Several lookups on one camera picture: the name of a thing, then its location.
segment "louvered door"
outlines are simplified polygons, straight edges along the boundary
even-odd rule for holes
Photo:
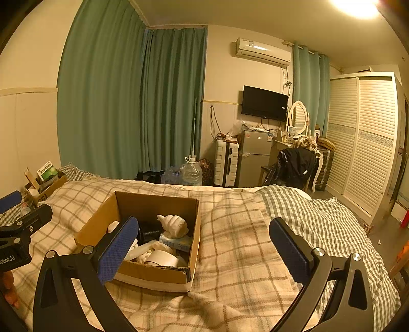
[[[344,196],[369,215],[383,196],[392,163],[395,97],[391,78],[359,78],[358,137]]]
[[[357,79],[331,81],[327,137],[336,144],[327,185],[343,192],[355,142],[358,108]]]

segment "refrigerator door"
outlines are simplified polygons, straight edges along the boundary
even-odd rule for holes
[[[248,157],[242,156],[238,178],[238,187],[258,187],[258,182],[261,175],[261,167],[268,166],[269,159],[270,155],[249,155]]]
[[[267,132],[259,132],[252,130],[245,130],[243,132],[243,148],[244,153],[251,153],[252,155],[269,155],[272,144],[272,135],[270,139]]]

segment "teal curtain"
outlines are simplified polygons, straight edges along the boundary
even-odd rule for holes
[[[326,55],[309,53],[308,47],[293,46],[294,57],[294,92],[293,100],[301,101],[310,112],[310,129],[314,132],[315,124],[325,136],[328,126],[330,103],[330,61]]]
[[[207,29],[149,30],[142,73],[142,171],[179,166],[199,155]]]
[[[61,162],[119,179],[180,165],[201,118],[206,35],[149,30],[128,0],[84,0],[58,73]]]

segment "white louvered wardrobe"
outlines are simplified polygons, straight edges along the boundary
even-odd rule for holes
[[[371,224],[387,210],[393,171],[400,166],[402,87],[389,72],[340,75],[330,84],[326,136],[336,148],[326,190]]]

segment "black jacket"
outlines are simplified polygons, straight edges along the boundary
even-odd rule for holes
[[[264,185],[283,184],[287,187],[303,189],[316,162],[317,157],[312,151],[303,148],[281,150],[277,163],[268,173]]]

